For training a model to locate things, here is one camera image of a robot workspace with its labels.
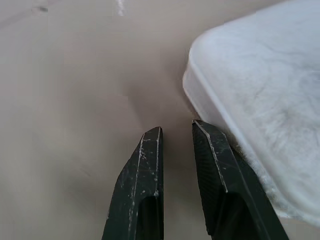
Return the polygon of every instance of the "beige surface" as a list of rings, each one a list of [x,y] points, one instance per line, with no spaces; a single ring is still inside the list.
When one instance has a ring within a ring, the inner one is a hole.
[[[209,239],[182,91],[189,47],[275,2],[1,1],[0,239],[100,239],[117,176],[154,126],[165,239]]]

